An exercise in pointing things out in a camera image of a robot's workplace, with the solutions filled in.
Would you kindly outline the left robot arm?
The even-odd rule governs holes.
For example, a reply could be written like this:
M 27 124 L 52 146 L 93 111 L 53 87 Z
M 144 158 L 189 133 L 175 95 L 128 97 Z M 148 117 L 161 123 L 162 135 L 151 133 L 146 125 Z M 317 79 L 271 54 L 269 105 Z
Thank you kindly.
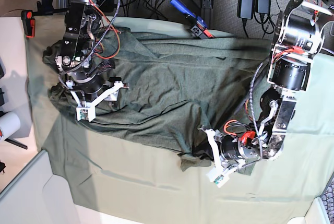
M 295 113 L 295 95 L 307 89 L 313 58 L 324 42 L 324 27 L 332 21 L 333 0 L 290 0 L 279 14 L 266 60 L 270 88 L 260 98 L 260 116 L 253 116 L 241 133 L 207 130 L 208 139 L 194 155 L 236 163 L 277 158 Z

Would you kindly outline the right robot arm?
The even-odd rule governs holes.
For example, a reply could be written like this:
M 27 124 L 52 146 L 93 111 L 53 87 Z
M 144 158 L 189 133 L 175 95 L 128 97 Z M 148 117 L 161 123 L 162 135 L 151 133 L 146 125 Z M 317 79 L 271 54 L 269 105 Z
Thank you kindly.
M 101 26 L 106 17 L 98 1 L 69 1 L 65 34 L 55 56 L 59 81 L 79 105 L 93 101 L 111 86 L 102 74 L 115 68 L 111 57 L 95 60 L 103 51 L 103 38 L 114 30 L 112 21 Z

